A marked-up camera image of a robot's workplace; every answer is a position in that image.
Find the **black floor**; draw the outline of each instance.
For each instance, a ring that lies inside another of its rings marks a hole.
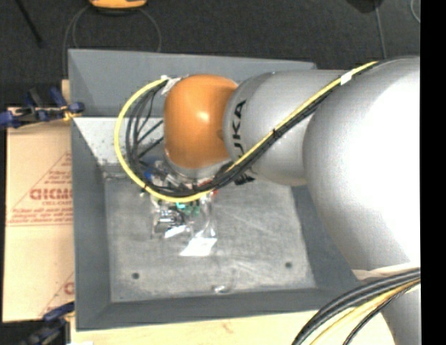
[[[65,77],[63,42],[86,0],[22,0],[46,46],[39,48],[15,0],[0,0],[0,111],[33,86]],[[67,46],[308,60],[320,69],[420,55],[421,0],[150,0],[145,12],[111,17],[87,9]],[[4,133],[0,132],[0,310],[4,249]],[[0,345],[36,323],[0,325]]]

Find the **green component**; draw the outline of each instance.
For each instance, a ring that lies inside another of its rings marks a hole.
[[[193,208],[191,206],[186,206],[183,210],[186,216],[190,216],[191,212],[193,211]]]

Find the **cable bundle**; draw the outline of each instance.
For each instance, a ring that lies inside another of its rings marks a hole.
[[[317,345],[325,336],[331,334],[334,330],[365,315],[347,336],[345,342],[343,342],[343,345],[348,345],[370,319],[380,313],[393,300],[420,283],[421,270],[416,268],[355,288],[322,307],[304,325],[293,340],[292,345],[305,344],[305,341],[311,335],[315,334],[321,326],[331,321],[331,324],[309,343],[311,345]],[[350,308],[354,309],[339,319],[334,320],[334,318]]]

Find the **yellow cable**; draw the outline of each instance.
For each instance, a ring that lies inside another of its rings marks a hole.
[[[333,333],[336,333],[340,328],[349,326],[353,321],[355,321],[357,318],[361,317],[363,314],[366,314],[367,312],[370,312],[374,308],[377,308],[380,304],[383,304],[385,301],[387,301],[391,296],[400,293],[401,291],[409,288],[415,283],[419,283],[420,279],[413,280],[411,282],[408,282],[407,284],[403,284],[399,287],[396,287],[393,290],[389,290],[376,298],[369,300],[368,302],[354,308],[349,313],[345,314],[343,317],[338,319],[337,321],[333,322],[331,325],[326,327],[319,335],[316,337],[310,345],[319,345],[319,344],[329,344],[325,342],[327,338],[333,335]]]
[[[244,161],[247,157],[249,157],[252,153],[254,153],[264,141],[269,138],[274,132],[278,131],[285,123],[290,121],[292,118],[294,118],[296,115],[300,114],[301,111],[303,111],[306,107],[313,104],[318,98],[320,98],[322,95],[324,95],[326,92],[330,91],[334,87],[337,87],[342,84],[343,78],[346,78],[348,81],[354,74],[357,74],[361,72],[362,70],[368,68],[369,66],[372,66],[376,63],[376,61],[373,61],[371,63],[367,63],[364,65],[361,65],[360,67],[351,70],[350,72],[347,72],[346,74],[342,75],[338,79],[335,79],[334,81],[327,84],[325,87],[323,87],[321,90],[316,92],[312,97],[308,98],[305,102],[302,103],[299,107],[297,107],[293,112],[291,112],[283,121],[281,121],[271,132],[267,133],[258,143],[253,145],[245,154],[243,154],[237,161],[235,161],[228,169],[227,171],[230,171],[235,166],[238,166],[242,161]],[[124,157],[122,156],[121,149],[119,146],[119,132],[121,130],[122,120],[129,110],[130,106],[145,92],[149,91],[150,89],[159,86],[161,83],[166,81],[167,79],[160,79],[155,82],[149,83],[137,92],[134,93],[134,95],[127,100],[125,105],[122,107],[121,112],[119,113],[116,121],[116,126],[114,128],[114,150],[116,152],[117,158],[126,172],[126,174],[134,181],[136,184],[138,184],[141,188],[143,188],[145,191],[147,191],[149,194],[155,196],[156,198],[162,199],[164,201],[169,202],[179,202],[179,203],[188,203],[195,201],[197,199],[200,199],[200,197],[205,196],[207,193],[210,193],[213,191],[214,188],[209,188],[208,190],[205,190],[203,192],[198,192],[192,195],[188,195],[186,197],[172,197],[169,195],[163,195],[161,193],[156,192],[155,190],[148,187],[143,180],[141,180],[139,177],[135,175],[135,173],[130,169],[129,165],[126,163]]]

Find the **gray bin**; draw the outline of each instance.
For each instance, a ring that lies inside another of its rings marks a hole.
[[[358,285],[307,187],[228,185],[214,204],[216,253],[179,257],[173,245],[150,238],[148,198],[114,155],[122,105],[161,75],[210,73],[240,83],[270,71],[314,69],[289,60],[69,51],[71,101],[86,105],[72,126],[78,330],[307,311]]]

